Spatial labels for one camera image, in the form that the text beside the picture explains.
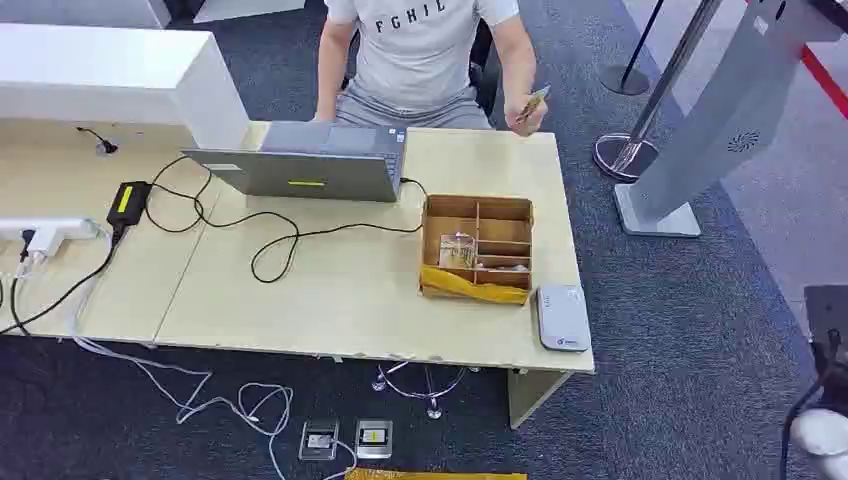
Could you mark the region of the person's left hand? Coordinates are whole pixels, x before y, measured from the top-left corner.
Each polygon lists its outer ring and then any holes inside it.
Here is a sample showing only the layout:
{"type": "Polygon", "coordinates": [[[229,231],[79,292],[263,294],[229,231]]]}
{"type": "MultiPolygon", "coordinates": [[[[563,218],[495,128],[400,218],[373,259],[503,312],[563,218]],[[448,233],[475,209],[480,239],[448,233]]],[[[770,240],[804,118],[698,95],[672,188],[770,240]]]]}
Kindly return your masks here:
{"type": "Polygon", "coordinates": [[[547,111],[545,99],[537,95],[517,94],[504,101],[506,125],[522,137],[528,137],[539,130],[547,111]]]}

